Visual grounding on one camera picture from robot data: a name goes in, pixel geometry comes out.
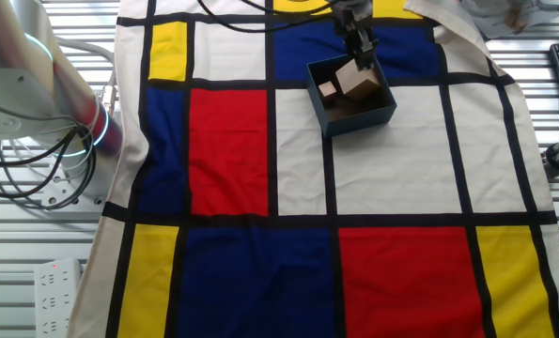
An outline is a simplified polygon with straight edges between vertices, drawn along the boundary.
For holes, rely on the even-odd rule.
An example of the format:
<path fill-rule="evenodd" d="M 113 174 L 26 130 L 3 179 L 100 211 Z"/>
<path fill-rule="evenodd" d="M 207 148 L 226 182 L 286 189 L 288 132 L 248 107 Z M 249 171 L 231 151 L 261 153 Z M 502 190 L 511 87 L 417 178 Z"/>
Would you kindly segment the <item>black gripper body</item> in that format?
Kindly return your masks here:
<path fill-rule="evenodd" d="M 333 7 L 334 31 L 346 47 L 374 47 L 372 7 Z"/>

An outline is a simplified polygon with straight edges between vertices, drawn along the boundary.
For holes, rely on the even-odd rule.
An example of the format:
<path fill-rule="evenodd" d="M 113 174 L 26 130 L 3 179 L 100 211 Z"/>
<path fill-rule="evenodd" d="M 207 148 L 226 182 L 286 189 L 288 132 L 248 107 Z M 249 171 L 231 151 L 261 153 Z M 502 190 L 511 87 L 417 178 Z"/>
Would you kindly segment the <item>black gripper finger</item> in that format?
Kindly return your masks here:
<path fill-rule="evenodd" d="M 376 48 L 379 42 L 376 38 L 369 38 L 367 42 L 364 43 L 363 48 L 363 60 L 365 64 L 372 64 L 376 58 Z"/>
<path fill-rule="evenodd" d="M 351 53 L 358 70 L 369 69 L 367 57 L 368 48 L 363 42 L 359 40 L 354 41 L 352 43 Z"/>

